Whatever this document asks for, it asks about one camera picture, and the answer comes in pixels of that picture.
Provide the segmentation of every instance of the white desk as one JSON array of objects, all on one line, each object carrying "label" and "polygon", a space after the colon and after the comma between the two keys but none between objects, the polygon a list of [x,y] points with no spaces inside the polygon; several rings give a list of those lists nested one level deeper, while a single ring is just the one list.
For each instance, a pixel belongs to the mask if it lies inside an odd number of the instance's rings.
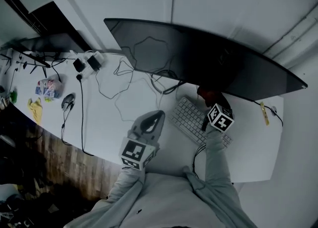
[{"label": "white desk", "polygon": [[[105,67],[98,74],[101,91],[108,96],[113,96],[124,89],[130,80],[130,74],[124,76],[113,75],[121,57],[108,54]],[[14,60],[18,60],[18,53],[14,53]],[[12,62],[12,68],[5,76],[3,73],[6,67],[2,68],[0,84],[9,88],[13,70],[17,66],[15,62]],[[27,108],[27,101],[29,98],[35,101],[39,97],[35,94],[36,83],[44,78],[40,67],[30,74],[32,68],[33,66],[28,65],[25,70],[21,69],[21,71],[16,72],[12,84],[12,89],[16,89],[18,93],[15,106],[31,120],[33,120],[33,117]],[[66,122],[64,140],[81,149],[81,93],[73,61],[67,60],[56,66],[55,69],[64,79],[65,89],[63,96],[51,103],[46,103],[41,98],[43,106],[41,126],[60,138],[63,123],[61,102],[67,94],[75,93],[75,106]],[[48,77],[54,74],[53,69],[47,69]],[[127,91],[119,96],[118,100],[117,97],[108,100],[99,94],[94,76],[90,76],[89,79],[83,81],[85,151],[105,160],[121,163],[118,157],[119,148],[132,122],[121,120],[114,102],[117,100],[117,105],[124,120],[135,120],[146,112],[156,110],[156,95],[158,100],[160,95],[155,94],[145,80],[148,83],[150,82],[145,73],[134,72],[132,84]],[[175,80],[166,78],[162,78],[160,81],[167,87],[177,83]],[[192,84],[181,86],[177,92],[177,97],[180,98],[185,95],[195,102],[197,98],[196,87]],[[282,133],[281,122],[268,111],[270,125],[266,126],[258,105],[230,95],[225,96],[235,115],[235,123],[227,132],[233,139],[233,143],[226,150],[232,181],[250,182],[270,179]],[[283,118],[283,98],[276,96],[263,101],[265,105],[275,105],[279,116]],[[161,150],[150,163],[148,167],[150,171],[178,175],[181,174],[181,169],[185,165],[192,167],[197,146],[167,119],[168,112],[176,104],[175,92],[163,96],[160,109],[166,112],[166,121],[159,140]],[[202,98],[199,97],[197,105],[199,107],[205,106]],[[204,162],[205,154],[202,152],[197,157],[196,162],[196,171],[201,177],[205,172]]]}]

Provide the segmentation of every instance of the red object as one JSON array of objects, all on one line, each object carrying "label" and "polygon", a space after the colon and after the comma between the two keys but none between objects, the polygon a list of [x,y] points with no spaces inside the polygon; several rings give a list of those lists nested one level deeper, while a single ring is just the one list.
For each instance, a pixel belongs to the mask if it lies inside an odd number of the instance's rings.
[{"label": "red object", "polygon": [[203,97],[207,107],[212,107],[213,105],[215,105],[217,103],[226,109],[231,108],[230,104],[228,103],[228,101],[222,95],[221,92],[211,91],[211,90],[207,90],[207,89],[204,89],[202,87],[199,87],[197,93],[198,93],[198,95]]}]

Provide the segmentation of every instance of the plug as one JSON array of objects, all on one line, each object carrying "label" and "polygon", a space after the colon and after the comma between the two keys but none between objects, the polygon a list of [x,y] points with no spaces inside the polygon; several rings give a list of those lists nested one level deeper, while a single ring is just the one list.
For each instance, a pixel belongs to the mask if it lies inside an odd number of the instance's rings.
[{"label": "plug", "polygon": [[78,81],[81,81],[82,78],[82,75],[76,75],[76,79],[78,79]]}]

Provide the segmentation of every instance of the white keyboard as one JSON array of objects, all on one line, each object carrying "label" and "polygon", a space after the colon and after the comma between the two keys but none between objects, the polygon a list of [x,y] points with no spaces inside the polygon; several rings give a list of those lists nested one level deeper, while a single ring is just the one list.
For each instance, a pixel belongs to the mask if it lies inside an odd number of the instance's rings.
[{"label": "white keyboard", "polygon": [[[168,118],[195,143],[206,144],[205,132],[201,130],[204,114],[187,98],[183,97]],[[228,147],[232,139],[223,134],[223,144]]]}]

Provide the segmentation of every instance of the plastic bag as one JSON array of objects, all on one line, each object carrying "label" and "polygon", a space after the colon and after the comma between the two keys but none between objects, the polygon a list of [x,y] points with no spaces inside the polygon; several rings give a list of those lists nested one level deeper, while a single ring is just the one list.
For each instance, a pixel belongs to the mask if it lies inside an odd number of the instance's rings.
[{"label": "plastic bag", "polygon": [[35,93],[45,98],[59,98],[62,95],[63,84],[54,77],[38,81]]}]

